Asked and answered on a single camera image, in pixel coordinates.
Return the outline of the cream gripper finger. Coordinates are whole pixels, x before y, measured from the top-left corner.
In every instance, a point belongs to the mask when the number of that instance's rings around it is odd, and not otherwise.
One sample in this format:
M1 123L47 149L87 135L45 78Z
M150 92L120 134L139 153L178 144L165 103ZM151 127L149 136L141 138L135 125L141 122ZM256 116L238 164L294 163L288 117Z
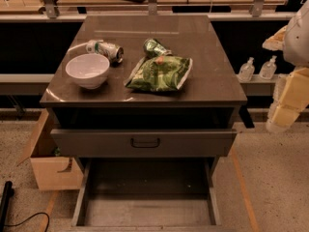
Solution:
M283 26L274 35L267 38L263 42L262 48L267 49L267 50L271 50L271 51L283 50L283 42L284 42L286 29L287 29L287 27Z
M267 115L267 130L286 131L308 105L309 69L296 68L289 74L279 74Z

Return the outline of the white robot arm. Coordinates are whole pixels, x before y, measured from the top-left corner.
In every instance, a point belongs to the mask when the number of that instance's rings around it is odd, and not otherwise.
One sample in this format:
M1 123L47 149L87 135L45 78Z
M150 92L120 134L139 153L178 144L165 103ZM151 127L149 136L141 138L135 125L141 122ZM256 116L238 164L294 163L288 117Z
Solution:
M267 115L267 130L283 132L309 104L309 8L303 5L286 26L264 41L263 48L282 50L284 60L295 66L278 77Z

